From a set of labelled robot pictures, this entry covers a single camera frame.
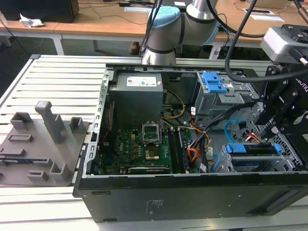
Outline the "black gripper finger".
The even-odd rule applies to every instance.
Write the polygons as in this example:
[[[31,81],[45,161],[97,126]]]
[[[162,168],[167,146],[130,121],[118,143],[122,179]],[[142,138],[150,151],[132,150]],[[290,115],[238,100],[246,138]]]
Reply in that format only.
[[[261,111],[255,118],[255,124],[266,125],[271,120],[278,121],[283,114],[284,99],[281,98],[288,86],[288,80],[264,82],[262,86]]]
[[[262,113],[262,121],[268,123],[262,131],[262,139],[270,139],[277,133],[285,131],[297,119],[297,113]]]

